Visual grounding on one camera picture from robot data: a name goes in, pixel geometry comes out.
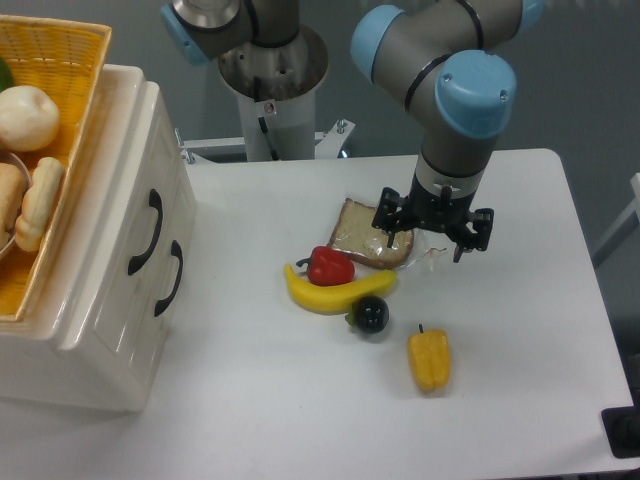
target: toy food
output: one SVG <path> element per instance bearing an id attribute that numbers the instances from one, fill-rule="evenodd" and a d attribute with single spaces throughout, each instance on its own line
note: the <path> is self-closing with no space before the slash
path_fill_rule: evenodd
<path id="1" fill-rule="evenodd" d="M 346 320 L 363 333 L 380 333 L 389 322 L 389 306 L 382 298 L 367 295 L 353 304 Z"/>
<path id="2" fill-rule="evenodd" d="M 0 92 L 0 144 L 13 152 L 49 145 L 58 134 L 60 110 L 37 87 L 21 85 Z"/>
<path id="3" fill-rule="evenodd" d="M 397 233 L 389 248 L 388 237 L 371 226 L 374 215 L 375 208 L 347 198 L 329 246 L 345 253 L 354 262 L 371 268 L 393 270 L 409 257 L 413 249 L 413 232 Z"/>
<path id="4" fill-rule="evenodd" d="M 22 213 L 16 220 L 16 245 L 25 252 L 40 248 L 63 173 L 64 167 L 53 157 L 40 159 L 33 171 L 33 185 L 24 196 Z"/>
<path id="5" fill-rule="evenodd" d="M 346 311 L 358 298 L 383 295 L 396 283 L 396 273 L 382 270 L 344 285 L 319 287 L 300 278 L 291 265 L 284 266 L 284 275 L 291 297 L 302 307 L 319 313 Z"/>
<path id="6" fill-rule="evenodd" d="M 407 342 L 413 379 L 425 392 L 444 387 L 449 382 L 451 358 L 444 330 L 422 330 Z"/>
<path id="7" fill-rule="evenodd" d="M 0 57 L 0 92 L 13 87 L 13 85 L 13 75 L 11 74 L 11 70 L 9 69 L 7 62 Z"/>
<path id="8" fill-rule="evenodd" d="M 349 283 L 356 273 L 353 262 L 346 255 L 329 247 L 316 247 L 310 258 L 296 262 L 299 267 L 304 264 L 308 264 L 309 281 L 321 287 Z"/>
<path id="9" fill-rule="evenodd" d="M 0 248 L 9 241 L 9 230 L 18 216 L 27 181 L 15 165 L 0 163 Z"/>

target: metal bowl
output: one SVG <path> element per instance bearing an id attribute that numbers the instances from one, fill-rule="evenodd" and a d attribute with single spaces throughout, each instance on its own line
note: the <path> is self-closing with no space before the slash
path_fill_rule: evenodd
<path id="1" fill-rule="evenodd" d="M 29 173 L 29 170 L 27 169 L 25 164 L 22 163 L 22 160 L 20 160 L 16 155 L 11 152 L 7 152 L 6 150 L 0 150 L 0 163 L 8 163 L 10 165 L 15 165 L 16 167 L 18 167 L 18 170 L 20 170 L 22 175 L 24 175 L 25 179 L 27 180 L 27 189 L 31 187 L 31 174 Z M 12 228 L 9 231 L 9 235 L 9 242 L 7 242 L 7 244 L 2 249 L 0 249 L 0 261 L 5 257 L 5 255 L 9 253 L 9 251 L 16 243 L 15 228 Z"/>

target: yellow basket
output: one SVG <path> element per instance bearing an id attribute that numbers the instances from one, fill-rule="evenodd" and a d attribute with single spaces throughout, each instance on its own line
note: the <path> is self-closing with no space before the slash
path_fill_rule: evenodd
<path id="1" fill-rule="evenodd" d="M 47 276 L 73 170 L 83 160 L 76 153 L 110 41 L 111 28 L 103 25 L 0 15 L 0 57 L 15 84 L 44 90 L 60 109 L 60 130 L 50 145 L 37 152 L 14 153 L 31 172 L 46 156 L 57 158 L 66 168 L 39 252 L 14 248 L 0 262 L 0 321 L 23 320 Z"/>

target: bread slice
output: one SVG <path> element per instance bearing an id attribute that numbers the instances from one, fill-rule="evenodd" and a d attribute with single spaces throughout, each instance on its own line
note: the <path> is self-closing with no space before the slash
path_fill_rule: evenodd
<path id="1" fill-rule="evenodd" d="M 392 247 L 388 248 L 389 237 L 371 226 L 374 214 L 375 208 L 347 198 L 328 246 L 362 265 L 393 270 L 409 257 L 413 249 L 413 231 L 397 233 Z"/>

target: black drawer handle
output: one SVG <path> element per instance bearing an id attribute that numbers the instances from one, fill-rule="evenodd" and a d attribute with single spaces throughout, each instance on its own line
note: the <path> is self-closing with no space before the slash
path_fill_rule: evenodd
<path id="1" fill-rule="evenodd" d="M 153 229 L 153 237 L 151 237 L 149 248 L 147 248 L 144 253 L 135 255 L 131 257 L 131 260 L 129 260 L 129 269 L 127 270 L 129 275 L 133 275 L 144 267 L 144 264 L 147 263 L 149 258 L 151 258 L 151 254 L 155 250 L 156 245 L 158 244 L 158 239 L 160 238 L 160 230 L 162 230 L 162 199 L 155 188 L 152 188 L 149 192 L 149 206 L 158 211 L 158 220 L 156 221 L 156 226 Z"/>
<path id="2" fill-rule="evenodd" d="M 178 262 L 180 262 L 180 265 L 178 266 L 178 274 L 176 275 L 176 281 L 173 284 L 173 290 L 171 290 L 169 296 L 163 300 L 158 300 L 156 302 L 156 308 L 153 311 L 154 317 L 159 317 L 167 308 L 169 308 L 169 305 L 171 305 L 171 302 L 173 302 L 173 299 L 176 297 L 176 293 L 178 293 L 180 280 L 182 280 L 182 267 L 184 265 L 184 259 L 182 258 L 182 248 L 180 248 L 180 244 L 175 240 L 171 242 L 171 255 L 176 257 L 178 259 Z"/>

